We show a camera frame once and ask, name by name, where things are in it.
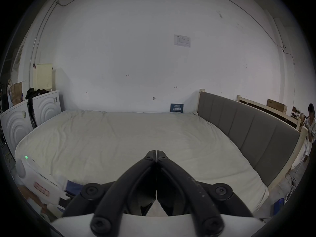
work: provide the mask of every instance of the label sticker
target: label sticker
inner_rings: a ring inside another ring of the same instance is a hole
[[[170,104],[170,112],[181,112],[183,113],[183,104]]]
[[[49,191],[40,186],[37,182],[34,183],[34,187],[42,192],[44,195],[49,197]]]

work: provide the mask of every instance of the white shirt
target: white shirt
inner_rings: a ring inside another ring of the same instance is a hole
[[[312,141],[314,141],[314,140],[315,140],[315,135],[316,135],[315,119],[313,120],[313,122],[312,122],[311,125],[309,125],[309,124],[310,124],[309,122],[310,122],[310,119],[309,119],[309,117],[308,117],[308,119],[306,119],[306,120],[304,121],[304,123],[308,126],[309,131],[310,131],[310,133],[312,134],[312,137],[313,137],[313,140],[312,140]]]

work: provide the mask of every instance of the white bed sheet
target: white bed sheet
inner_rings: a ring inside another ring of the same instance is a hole
[[[268,197],[236,145],[193,113],[64,111],[24,137],[15,158],[31,156],[51,175],[79,184],[103,184],[150,150],[164,151],[197,181],[230,185],[252,212]]]

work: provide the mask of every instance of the wooden frame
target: wooden frame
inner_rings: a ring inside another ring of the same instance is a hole
[[[281,171],[278,173],[278,175],[275,177],[275,179],[268,185],[268,190],[269,192],[271,192],[271,190],[279,183],[281,182],[282,178],[286,175],[286,173],[289,171],[289,169],[291,168],[292,164],[294,163],[295,159],[298,156],[298,153],[300,152],[302,145],[304,143],[304,140],[306,139],[307,136],[307,129],[306,127],[302,127],[300,136],[297,140],[297,143],[295,145],[295,148],[292,152],[292,154],[290,155],[290,158],[288,159],[288,161],[286,162],[286,164],[284,165],[284,167],[281,169]]]
[[[237,101],[238,102],[245,102],[247,105],[250,104],[252,107],[255,107],[255,108],[258,108],[258,109],[261,109],[261,110],[263,109],[262,111],[267,110],[268,112],[272,112],[274,117],[276,117],[276,118],[278,118],[280,120],[283,120],[283,121],[285,120],[286,123],[290,124],[296,130],[298,130],[300,128],[300,124],[301,124],[301,119],[300,118],[297,120],[297,119],[295,119],[295,118],[293,118],[291,116],[286,115],[285,113],[283,113],[281,111],[273,109],[270,106],[266,106],[266,105],[257,103],[255,101],[243,98],[240,95],[237,96]]]
[[[197,111],[198,111],[198,104],[200,102],[200,95],[201,95],[201,92],[205,92],[205,89],[200,89],[199,93],[198,93],[198,99],[197,99]]]

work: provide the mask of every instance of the screw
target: screw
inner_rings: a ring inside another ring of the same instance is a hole
[[[111,231],[112,226],[109,220],[95,217],[91,221],[90,228],[99,234],[105,234]]]
[[[90,186],[86,188],[86,193],[88,195],[95,195],[96,193],[98,193],[98,189],[94,186]]]
[[[223,224],[217,218],[210,218],[203,223],[206,235],[216,235],[223,231]]]
[[[227,193],[227,190],[224,187],[220,186],[215,189],[215,192],[218,195],[225,195]]]

